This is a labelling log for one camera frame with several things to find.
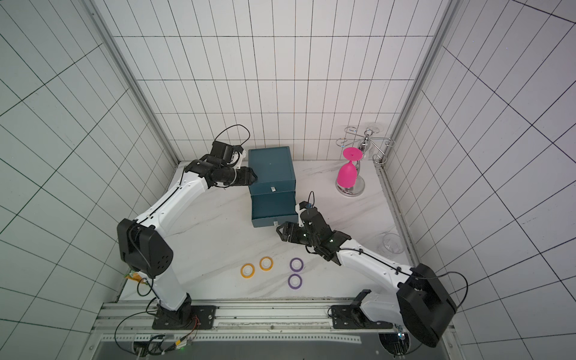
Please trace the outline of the teal drawer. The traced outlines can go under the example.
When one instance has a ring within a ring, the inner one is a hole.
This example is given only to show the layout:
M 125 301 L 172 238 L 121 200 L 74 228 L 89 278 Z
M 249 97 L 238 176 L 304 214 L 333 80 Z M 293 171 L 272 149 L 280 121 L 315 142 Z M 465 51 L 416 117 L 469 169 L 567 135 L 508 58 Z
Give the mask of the teal drawer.
M 255 182 L 249 186 L 251 196 L 280 194 L 285 192 L 296 191 L 296 181 L 267 181 Z
M 251 222 L 255 228 L 297 223 L 296 192 L 280 192 L 251 196 Z

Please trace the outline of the teal drawer cabinet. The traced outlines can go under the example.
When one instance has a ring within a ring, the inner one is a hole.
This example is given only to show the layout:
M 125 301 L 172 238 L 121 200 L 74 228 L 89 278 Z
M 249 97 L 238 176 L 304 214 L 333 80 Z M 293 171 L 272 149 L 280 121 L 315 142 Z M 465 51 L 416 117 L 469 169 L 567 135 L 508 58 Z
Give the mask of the teal drawer cabinet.
M 248 151 L 248 166 L 257 175 L 256 182 L 295 180 L 296 174 L 290 148 L 258 148 Z

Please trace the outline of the purple tape roll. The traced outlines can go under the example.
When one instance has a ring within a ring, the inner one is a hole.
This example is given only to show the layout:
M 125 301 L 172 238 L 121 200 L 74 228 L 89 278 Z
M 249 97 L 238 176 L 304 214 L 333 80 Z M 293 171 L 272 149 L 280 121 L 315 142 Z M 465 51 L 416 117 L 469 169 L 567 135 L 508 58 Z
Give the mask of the purple tape roll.
M 302 277 L 299 274 L 291 274 L 288 277 L 287 284 L 291 290 L 298 290 L 302 287 Z
M 292 272 L 294 273 L 299 273 L 304 269 L 304 262 L 302 259 L 298 258 L 298 257 L 294 257 L 291 259 L 291 261 L 289 262 L 289 267 L 291 269 Z

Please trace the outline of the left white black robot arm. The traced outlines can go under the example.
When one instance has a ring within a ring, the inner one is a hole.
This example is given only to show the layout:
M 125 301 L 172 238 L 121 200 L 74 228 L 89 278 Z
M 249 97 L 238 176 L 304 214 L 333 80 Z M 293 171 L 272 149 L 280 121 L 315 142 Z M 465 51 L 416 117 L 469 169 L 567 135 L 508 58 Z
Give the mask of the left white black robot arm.
M 121 260 L 150 287 L 158 300 L 154 329 L 186 329 L 195 323 L 190 295 L 172 267 L 174 252 L 164 237 L 196 198 L 210 188 L 249 186 L 257 176 L 242 166 L 241 145 L 214 141 L 210 153 L 184 167 L 175 184 L 135 219 L 117 226 Z

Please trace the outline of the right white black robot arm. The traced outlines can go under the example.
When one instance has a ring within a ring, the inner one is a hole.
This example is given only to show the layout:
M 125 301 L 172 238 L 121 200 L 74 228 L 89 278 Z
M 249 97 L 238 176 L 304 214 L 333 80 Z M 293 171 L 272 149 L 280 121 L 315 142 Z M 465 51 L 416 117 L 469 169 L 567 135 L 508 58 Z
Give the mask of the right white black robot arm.
M 308 202 L 298 206 L 297 222 L 282 223 L 276 233 L 282 241 L 303 245 L 310 254 L 352 269 L 385 290 L 363 289 L 350 304 L 331 306 L 334 329 L 397 329 L 436 347 L 458 310 L 430 267 L 402 265 L 369 250 L 333 230 Z

